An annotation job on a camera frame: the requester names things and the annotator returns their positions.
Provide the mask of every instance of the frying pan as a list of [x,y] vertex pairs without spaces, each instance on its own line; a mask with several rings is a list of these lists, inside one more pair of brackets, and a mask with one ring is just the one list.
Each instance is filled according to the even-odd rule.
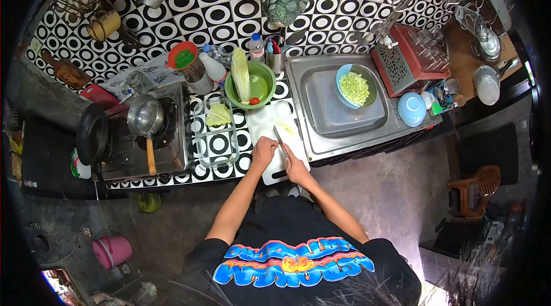
[[137,137],[147,139],[147,165],[151,176],[157,174],[152,136],[159,131],[163,120],[162,105],[152,95],[145,94],[137,97],[128,110],[126,119],[128,129]]
[[107,197],[107,186],[101,175],[101,158],[107,146],[108,132],[107,115],[98,104],[90,104],[80,117],[78,124],[77,152],[80,162],[90,165],[94,174],[98,176],[97,200],[99,200],[98,188]]

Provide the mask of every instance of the diced vegetables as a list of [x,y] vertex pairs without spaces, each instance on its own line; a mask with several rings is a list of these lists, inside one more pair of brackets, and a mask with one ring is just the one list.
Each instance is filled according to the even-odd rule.
[[365,99],[369,96],[368,83],[358,73],[348,72],[341,77],[339,88],[350,103],[360,107],[364,105]]
[[245,51],[241,48],[235,48],[231,58],[231,78],[238,91],[241,104],[249,104],[251,99],[251,85],[249,84],[249,68],[247,66],[247,57]]
[[231,123],[230,110],[224,104],[214,104],[210,107],[205,124],[208,126]]

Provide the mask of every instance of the graphic print on shirt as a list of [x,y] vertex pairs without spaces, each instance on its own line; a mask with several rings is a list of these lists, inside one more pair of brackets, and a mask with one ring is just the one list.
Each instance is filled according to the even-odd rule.
[[237,244],[224,258],[229,260],[216,268],[213,280],[227,284],[233,279],[238,286],[311,287],[322,279],[335,282],[358,275],[362,268],[375,271],[371,259],[342,237],[311,239],[297,246],[268,241],[258,249]]

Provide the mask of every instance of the stainless steel sink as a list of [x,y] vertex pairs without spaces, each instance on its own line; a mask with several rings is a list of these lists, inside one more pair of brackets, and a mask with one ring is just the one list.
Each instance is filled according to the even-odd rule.
[[[308,97],[307,85],[313,78],[319,77],[319,72],[333,72],[346,64],[356,64],[372,73],[381,97],[384,117],[375,123],[360,128],[321,134],[315,126],[315,104]],[[310,161],[320,160],[365,147],[384,143],[402,137],[411,132],[425,129],[442,121],[441,116],[427,114],[423,123],[416,128],[408,127],[399,118],[396,111],[398,98],[389,98],[375,63],[367,54],[335,54],[313,55],[288,58],[286,60],[286,76],[289,79],[293,102],[299,120],[299,129]]]

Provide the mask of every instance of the metal strainer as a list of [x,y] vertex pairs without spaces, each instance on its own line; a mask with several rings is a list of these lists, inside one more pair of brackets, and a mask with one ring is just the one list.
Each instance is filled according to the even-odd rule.
[[127,115],[128,129],[138,136],[146,137],[147,165],[149,174],[156,174],[153,140],[151,137],[162,127],[164,112],[161,103],[152,95],[141,95],[134,100]]

